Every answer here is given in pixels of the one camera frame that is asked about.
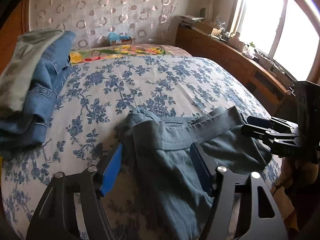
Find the person right hand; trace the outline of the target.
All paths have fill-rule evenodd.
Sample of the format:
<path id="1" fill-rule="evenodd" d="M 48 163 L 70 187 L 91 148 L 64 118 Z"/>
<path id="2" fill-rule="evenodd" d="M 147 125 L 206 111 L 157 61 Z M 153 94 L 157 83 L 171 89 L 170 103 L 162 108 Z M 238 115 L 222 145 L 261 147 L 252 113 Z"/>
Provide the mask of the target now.
<path id="1" fill-rule="evenodd" d="M 287 157 L 282 158 L 281 174 L 277 182 L 277 187 L 287 189 L 292 185 L 292 166 L 291 161 Z"/>

